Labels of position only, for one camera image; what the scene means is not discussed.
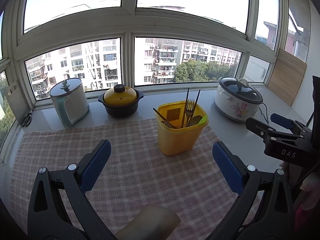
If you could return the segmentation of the right gloved hand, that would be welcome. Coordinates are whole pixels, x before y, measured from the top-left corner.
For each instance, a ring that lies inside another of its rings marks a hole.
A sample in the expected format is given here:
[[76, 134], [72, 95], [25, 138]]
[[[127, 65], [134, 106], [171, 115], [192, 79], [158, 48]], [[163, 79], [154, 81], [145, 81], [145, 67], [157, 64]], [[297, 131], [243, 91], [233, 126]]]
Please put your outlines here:
[[293, 204], [295, 220], [301, 222], [311, 213], [319, 201], [319, 175], [311, 173], [300, 186], [300, 194]]

